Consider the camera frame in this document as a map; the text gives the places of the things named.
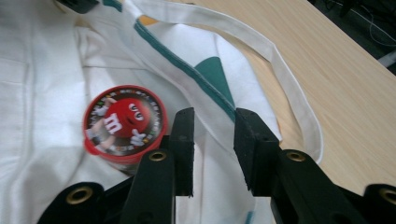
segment white strap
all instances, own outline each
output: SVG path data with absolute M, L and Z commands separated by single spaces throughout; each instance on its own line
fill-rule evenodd
M 245 42 L 268 60 L 300 125 L 304 138 L 304 150 L 317 163 L 320 163 L 323 155 L 323 137 L 318 119 L 295 76 L 273 42 L 241 21 L 204 7 L 163 0 L 134 0 L 133 2 L 145 15 L 158 21 L 200 24 L 220 29 Z

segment green stripe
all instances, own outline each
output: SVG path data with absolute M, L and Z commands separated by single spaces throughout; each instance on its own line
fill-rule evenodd
M 103 0 L 103 5 L 114 7 L 118 12 L 122 12 L 122 3 L 117 0 Z
M 226 93 L 227 96 L 224 96 L 223 92 L 217 90 L 215 86 L 210 83 L 197 69 L 187 64 L 175 53 L 160 43 L 139 20 L 136 21 L 134 28 L 140 34 L 140 36 L 148 41 L 148 43 L 159 53 L 161 53 L 161 55 L 166 58 L 173 66 L 181 69 L 185 74 L 194 79 L 198 86 L 224 110 L 228 117 L 232 121 L 235 121 L 233 98 L 228 90 L 228 87 L 228 92 Z

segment tote bag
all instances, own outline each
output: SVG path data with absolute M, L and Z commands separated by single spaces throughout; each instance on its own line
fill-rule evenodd
M 281 139 L 276 116 L 245 57 L 221 36 L 186 23 L 234 35 L 272 63 L 304 150 L 321 160 L 318 121 L 276 46 L 227 15 L 153 0 L 104 0 L 84 15 L 50 0 L 3 1 L 0 15 L 4 223 L 36 223 L 77 182 L 107 189 L 127 178 L 85 152 L 81 130 L 90 101 L 124 84 L 159 95 L 169 124 L 178 110 L 195 109 L 194 197 L 177 198 L 177 223 L 272 222 L 267 199 L 248 192 L 233 152 L 233 110 L 255 111 Z

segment m&m's container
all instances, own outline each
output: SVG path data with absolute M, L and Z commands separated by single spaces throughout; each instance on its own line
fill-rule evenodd
M 84 145 L 133 175 L 143 154 L 159 147 L 166 127 L 166 111 L 157 95 L 143 87 L 118 86 L 89 105 L 83 120 Z

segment wooden table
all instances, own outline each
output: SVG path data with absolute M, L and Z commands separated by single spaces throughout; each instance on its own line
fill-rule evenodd
M 362 194 L 396 186 L 396 77 L 306 0 L 177 0 L 229 14 L 279 48 L 324 134 L 320 167 L 337 185 Z M 277 114 L 282 148 L 303 149 L 298 125 L 271 64 L 225 36 L 251 60 Z

